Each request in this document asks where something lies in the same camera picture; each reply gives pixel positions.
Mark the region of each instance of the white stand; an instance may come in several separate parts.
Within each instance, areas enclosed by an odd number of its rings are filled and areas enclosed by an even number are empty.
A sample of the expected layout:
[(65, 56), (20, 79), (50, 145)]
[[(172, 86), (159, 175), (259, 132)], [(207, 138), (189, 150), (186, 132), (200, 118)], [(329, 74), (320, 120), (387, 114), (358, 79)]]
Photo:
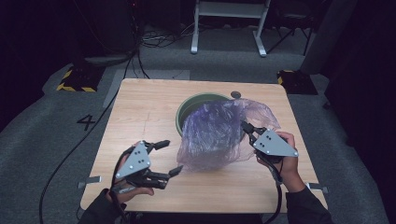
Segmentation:
[(260, 56), (265, 57), (267, 53), (265, 52), (260, 35), (262, 34), (262, 27), (270, 3), (271, 0), (266, 0), (265, 4), (220, 3), (197, 0), (195, 4), (194, 34), (192, 36), (191, 53), (196, 54), (198, 52), (199, 16), (238, 17), (260, 19), (259, 29), (253, 31), (253, 36), (256, 40)]

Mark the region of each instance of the black cable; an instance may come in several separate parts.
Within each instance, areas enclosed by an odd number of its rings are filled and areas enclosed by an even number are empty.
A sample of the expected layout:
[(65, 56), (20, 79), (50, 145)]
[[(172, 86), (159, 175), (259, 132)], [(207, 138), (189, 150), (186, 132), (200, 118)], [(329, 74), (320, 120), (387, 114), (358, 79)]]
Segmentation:
[(280, 163), (279, 174), (282, 173), (282, 169), (283, 169), (283, 159), (282, 159), (282, 161), (280, 161), (280, 162), (281, 162), (281, 163)]
[(278, 185), (281, 185), (283, 182), (283, 178), (280, 175), (280, 172), (276, 169), (276, 167), (270, 162), (268, 161), (263, 155), (263, 153), (261, 153), (260, 151), (256, 150), (256, 155), (259, 157), (260, 160), (264, 161), (265, 164), (268, 165), (268, 169), (271, 172), (271, 175), (273, 176), (274, 180), (276, 181), (276, 183)]
[[(143, 37), (143, 46), (147, 48), (165, 48), (173, 43), (175, 43), (177, 40), (181, 38), (176, 38), (174, 35), (150, 35), (149, 37)], [(154, 41), (156, 40), (156, 44), (148, 43), (148, 41)]]
[(122, 210), (122, 208), (120, 206), (120, 201), (117, 198), (117, 192), (114, 191), (114, 186), (116, 186), (118, 183), (118, 182), (116, 183), (116, 174), (117, 174), (118, 168), (120, 166), (120, 163), (122, 161), (122, 158), (128, 154), (131, 154), (133, 150), (134, 150), (134, 147), (130, 147), (127, 150), (125, 150), (124, 152), (122, 152), (122, 154), (120, 155), (120, 158), (117, 161), (116, 166), (114, 167), (113, 176), (111, 178), (111, 187), (110, 187), (110, 192), (109, 192), (111, 200), (113, 201), (113, 205), (117, 208), (118, 212), (120, 213), (121, 220), (124, 220), (125, 222), (127, 222), (128, 219), (126, 217), (126, 213)]
[(280, 207), (282, 205), (282, 188), (280, 187), (280, 185), (276, 185), (276, 189), (277, 189), (277, 206), (276, 206), (276, 210), (272, 214), (272, 216), (270, 218), (268, 218), (263, 224), (271, 223), (279, 215)]
[(139, 61), (140, 69), (142, 69), (143, 75), (144, 75), (146, 78), (150, 79), (150, 78), (149, 78), (149, 75), (148, 75), (148, 74), (145, 72), (145, 70), (143, 69), (143, 64), (142, 64), (142, 61), (140, 60), (140, 50), (139, 50), (139, 49), (137, 50), (137, 59), (138, 59), (138, 61)]
[[(125, 66), (125, 71), (124, 71), (124, 76), (122, 79), (125, 79), (126, 77), (126, 72), (128, 70), (128, 66), (131, 62), (132, 58), (128, 61), (128, 63)], [(41, 196), (40, 196), (40, 202), (39, 202), (39, 206), (38, 206), (38, 215), (39, 215), (39, 219), (40, 219), (40, 223), (43, 224), (44, 220), (43, 220), (43, 202), (44, 202), (44, 196), (47, 192), (47, 188), (50, 185), (51, 180), (53, 179), (53, 177), (55, 177), (56, 173), (59, 171), (59, 169), (62, 167), (62, 165), (64, 164), (64, 162), (69, 158), (69, 156), (79, 147), (79, 145), (81, 145), (81, 143), (90, 135), (90, 133), (93, 131), (93, 129), (97, 126), (97, 124), (99, 123), (99, 121), (102, 119), (102, 117), (105, 115), (105, 113), (107, 112), (107, 110), (110, 108), (111, 104), (113, 103), (113, 101), (116, 99), (116, 96), (119, 93), (119, 90), (117, 90), (117, 92), (114, 94), (113, 98), (111, 99), (111, 101), (108, 103), (107, 107), (105, 108), (105, 110), (102, 112), (102, 114), (100, 115), (99, 119), (93, 124), (92, 128), (82, 137), (82, 139), (69, 151), (69, 153), (67, 153), (67, 155), (62, 159), (61, 163), (59, 163), (59, 165), (56, 167), (56, 169), (52, 172), (52, 174), (49, 177), (49, 180), (47, 181), (46, 186), (43, 188), (43, 191), (41, 192)]]
[(137, 37), (137, 28), (136, 28), (134, 16), (132, 16), (132, 19), (133, 19), (133, 22), (132, 22), (133, 27), (132, 27), (132, 28), (133, 28), (133, 34), (134, 34), (134, 38), (135, 38), (135, 41), (136, 41), (136, 45), (134, 46), (134, 48), (133, 48), (132, 50), (127, 50), (127, 51), (114, 50), (114, 49), (108, 48), (108, 47), (100, 40), (100, 38), (97, 36), (97, 34), (95, 33), (95, 31), (94, 31), (94, 30), (92, 29), (92, 27), (90, 26), (90, 24), (89, 24), (87, 18), (86, 18), (85, 15), (83, 14), (83, 12), (82, 12), (81, 8), (79, 7), (78, 3), (76, 2), (76, 0), (73, 0), (73, 2), (74, 2), (74, 5), (76, 6), (76, 8), (77, 8), (77, 10), (78, 10), (78, 12), (79, 12), (81, 18), (84, 20), (84, 22), (85, 22), (86, 25), (88, 26), (90, 32), (92, 33), (92, 35), (93, 35), (93, 37), (96, 39), (96, 41), (97, 41), (104, 49), (106, 49), (106, 50), (108, 50), (108, 51), (110, 51), (110, 52), (125, 54), (125, 57), (123, 57), (123, 58), (121, 58), (121, 59), (109, 60), (109, 61), (99, 62), (99, 63), (88, 61), (88, 63), (92, 64), (92, 65), (95, 66), (95, 67), (108, 67), (108, 66), (113, 66), (113, 65), (116, 65), (116, 64), (124, 63), (124, 62), (128, 61), (131, 57), (134, 56), (134, 53), (133, 53), (134, 49), (136, 48), (136, 46), (140, 45), (139, 38)]
[[(134, 59), (132, 59), (131, 65), (132, 65), (132, 69), (134, 70)], [(135, 70), (134, 70), (134, 75), (136, 76), (136, 78), (139, 78)]]
[(78, 216), (78, 212), (79, 212), (79, 210), (81, 209), (81, 206), (80, 205), (78, 205), (78, 208), (77, 208), (77, 211), (76, 211), (76, 218), (77, 218), (77, 220), (79, 221), (79, 216)]

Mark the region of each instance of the gray carpet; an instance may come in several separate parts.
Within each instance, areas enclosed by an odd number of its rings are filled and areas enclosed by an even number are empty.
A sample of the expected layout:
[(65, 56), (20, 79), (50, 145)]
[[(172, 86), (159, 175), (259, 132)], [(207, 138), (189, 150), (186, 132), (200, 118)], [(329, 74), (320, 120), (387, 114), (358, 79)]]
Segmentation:
[[(265, 30), (262, 39), (269, 48), (278, 35)], [(259, 56), (250, 28), (207, 30), (200, 35), (196, 55), (190, 54), (190, 47), (191, 36), (166, 48), (142, 47), (144, 69), (153, 78), (158, 78), (158, 71), (188, 71), (190, 80), (277, 83), (277, 71), (296, 70), (304, 60), (304, 37), (299, 32), (266, 58)], [(140, 69), (136, 58), (133, 64), (135, 71)], [(0, 133), (1, 223), (39, 222), (42, 189), (61, 160), (87, 133), (85, 125), (77, 121), (87, 115), (98, 121), (126, 63), (106, 69), (98, 92), (56, 91), (69, 66), (66, 64), (53, 74), (43, 87), (45, 96)], [(134, 76), (132, 66), (128, 74)], [(337, 117), (322, 108), (328, 79), (321, 75), (311, 77), (318, 95), (289, 95), (289, 99), (318, 180), (329, 189), (325, 197), (333, 221), (388, 223), (375, 182), (354, 148), (345, 144), (346, 134)], [(110, 112), (111, 108), (50, 183), (43, 206), (45, 223), (77, 223), (83, 192), (76, 188), (77, 182), (91, 171)], [(286, 216), (280, 215), (273, 223), (287, 223)]]

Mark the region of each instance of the clear plastic bag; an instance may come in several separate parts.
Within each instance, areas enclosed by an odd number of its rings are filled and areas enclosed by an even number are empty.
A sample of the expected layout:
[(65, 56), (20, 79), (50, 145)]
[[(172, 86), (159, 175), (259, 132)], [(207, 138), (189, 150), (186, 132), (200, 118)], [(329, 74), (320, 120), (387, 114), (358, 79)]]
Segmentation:
[(215, 170), (253, 156), (253, 147), (241, 144), (241, 120), (255, 127), (279, 129), (271, 109), (248, 99), (210, 101), (191, 112), (182, 128), (177, 162), (189, 171)]

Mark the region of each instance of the person's arm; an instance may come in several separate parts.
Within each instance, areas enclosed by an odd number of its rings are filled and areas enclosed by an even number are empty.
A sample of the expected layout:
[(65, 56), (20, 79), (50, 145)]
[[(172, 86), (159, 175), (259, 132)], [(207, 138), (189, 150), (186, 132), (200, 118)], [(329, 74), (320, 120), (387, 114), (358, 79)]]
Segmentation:
[(331, 224), (332, 216), (311, 190), (286, 193), (290, 224)]
[(114, 223), (120, 216), (120, 211), (116, 209), (114, 204), (106, 197), (109, 189), (103, 189), (99, 196), (90, 204), (90, 206), (82, 214), (78, 224), (109, 224)]
[[(291, 133), (277, 133), (286, 139), (292, 147), (295, 148), (294, 136)], [(264, 161), (257, 158), (258, 163), (265, 164)], [(288, 220), (290, 224), (330, 224), (332, 216), (329, 211), (323, 207), (320, 200), (308, 189), (300, 178), (298, 173), (298, 158), (285, 157), (283, 164), (274, 164), (276, 169), (280, 171), (283, 178), (283, 184), (288, 193), (286, 193)]]
[[(119, 169), (125, 163), (128, 155), (124, 156), (120, 162)], [(125, 180), (116, 179), (115, 182), (121, 183)], [(154, 195), (154, 189), (152, 188), (136, 188), (126, 193), (116, 194), (117, 201), (120, 203), (122, 210), (126, 207), (126, 202), (130, 201), (134, 196), (138, 194)], [(121, 216), (121, 211), (114, 205), (109, 189), (103, 189), (99, 196), (90, 204), (90, 206), (82, 214), (78, 224), (114, 224), (115, 220)]]

